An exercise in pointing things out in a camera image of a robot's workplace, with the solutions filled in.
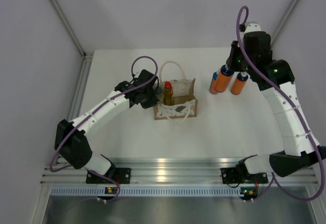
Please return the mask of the clear bottle dark cap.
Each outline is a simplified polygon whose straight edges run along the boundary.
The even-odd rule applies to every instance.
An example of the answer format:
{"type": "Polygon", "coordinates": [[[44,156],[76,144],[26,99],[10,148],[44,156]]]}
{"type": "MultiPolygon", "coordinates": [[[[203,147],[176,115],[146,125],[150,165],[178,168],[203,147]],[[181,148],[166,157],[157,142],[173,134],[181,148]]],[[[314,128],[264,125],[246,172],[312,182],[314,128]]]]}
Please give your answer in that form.
{"type": "Polygon", "coordinates": [[[158,87],[158,88],[155,90],[155,93],[156,93],[156,94],[161,94],[161,93],[162,93],[162,89],[161,89],[161,87],[158,87]]]}

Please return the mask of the orange spray bottle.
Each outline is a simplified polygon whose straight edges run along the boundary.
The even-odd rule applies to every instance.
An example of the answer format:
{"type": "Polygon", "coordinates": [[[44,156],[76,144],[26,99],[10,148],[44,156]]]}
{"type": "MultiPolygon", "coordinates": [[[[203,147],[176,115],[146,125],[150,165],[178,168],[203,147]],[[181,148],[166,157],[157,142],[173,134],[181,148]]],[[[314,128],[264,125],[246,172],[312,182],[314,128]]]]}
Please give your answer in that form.
{"type": "Polygon", "coordinates": [[[231,87],[231,93],[234,95],[239,95],[242,92],[248,78],[249,76],[246,72],[239,72],[231,87]]]}
{"type": "Polygon", "coordinates": [[[209,92],[211,94],[218,94],[218,91],[215,89],[215,84],[217,81],[218,74],[219,74],[219,70],[213,73],[212,80],[209,87],[209,92]]]}
{"type": "Polygon", "coordinates": [[[214,89],[218,93],[224,92],[227,89],[227,87],[232,79],[233,74],[234,74],[234,72],[232,70],[230,70],[226,64],[221,66],[220,71],[217,75],[216,84],[214,86],[214,89]]]}

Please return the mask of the yellow bottle red cap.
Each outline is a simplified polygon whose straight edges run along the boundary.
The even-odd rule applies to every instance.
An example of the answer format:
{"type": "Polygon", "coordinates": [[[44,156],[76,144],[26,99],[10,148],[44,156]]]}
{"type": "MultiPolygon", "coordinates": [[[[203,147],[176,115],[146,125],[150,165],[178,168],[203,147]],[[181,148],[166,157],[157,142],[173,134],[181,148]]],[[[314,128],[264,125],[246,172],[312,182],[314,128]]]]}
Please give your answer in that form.
{"type": "Polygon", "coordinates": [[[173,102],[173,87],[170,81],[165,82],[165,86],[163,89],[164,94],[164,104],[167,106],[172,106],[173,102]]]}

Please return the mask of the canvas jute tote bag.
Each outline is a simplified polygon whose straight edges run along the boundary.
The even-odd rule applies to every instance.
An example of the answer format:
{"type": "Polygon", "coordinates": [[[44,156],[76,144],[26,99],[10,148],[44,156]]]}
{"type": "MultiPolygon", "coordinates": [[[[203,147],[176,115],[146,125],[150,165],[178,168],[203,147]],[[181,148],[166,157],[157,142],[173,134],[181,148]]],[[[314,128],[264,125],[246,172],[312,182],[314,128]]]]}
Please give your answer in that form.
{"type": "Polygon", "coordinates": [[[188,118],[197,116],[198,99],[195,97],[194,87],[196,80],[187,79],[184,69],[175,61],[164,62],[158,72],[158,87],[161,87],[162,93],[157,94],[159,99],[158,104],[153,108],[155,120],[169,120],[174,124],[181,124],[188,118]],[[169,80],[173,87],[173,102],[172,106],[164,104],[163,89],[165,81],[162,79],[162,71],[166,64],[176,65],[182,74],[181,79],[169,80]]]}

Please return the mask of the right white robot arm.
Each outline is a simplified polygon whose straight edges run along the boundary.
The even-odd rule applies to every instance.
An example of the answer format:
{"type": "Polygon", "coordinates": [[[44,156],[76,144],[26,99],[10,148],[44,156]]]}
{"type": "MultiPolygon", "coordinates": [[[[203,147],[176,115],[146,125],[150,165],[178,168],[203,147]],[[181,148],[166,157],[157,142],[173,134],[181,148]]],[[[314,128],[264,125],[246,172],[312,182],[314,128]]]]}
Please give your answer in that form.
{"type": "Polygon", "coordinates": [[[284,149],[241,160],[238,178],[249,182],[257,173],[286,177],[314,164],[323,166],[325,147],[319,144],[307,123],[289,64],[273,59],[271,37],[259,24],[241,24],[239,28],[240,40],[231,44],[227,67],[233,72],[246,73],[257,84],[274,114],[284,149]]]}

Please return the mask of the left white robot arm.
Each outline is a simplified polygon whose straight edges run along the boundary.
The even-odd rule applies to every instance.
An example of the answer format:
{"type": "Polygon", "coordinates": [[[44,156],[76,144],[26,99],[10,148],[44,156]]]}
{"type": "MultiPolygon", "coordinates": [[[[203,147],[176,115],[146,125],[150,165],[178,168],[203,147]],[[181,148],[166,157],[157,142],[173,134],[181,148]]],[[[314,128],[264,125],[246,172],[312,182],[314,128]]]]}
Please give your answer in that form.
{"type": "Polygon", "coordinates": [[[143,69],[132,81],[119,83],[98,105],[87,113],[57,126],[55,151],[75,169],[97,174],[104,183],[115,177],[115,165],[92,145],[95,134],[121,112],[140,104],[147,109],[157,105],[154,91],[157,76],[143,69]]]}

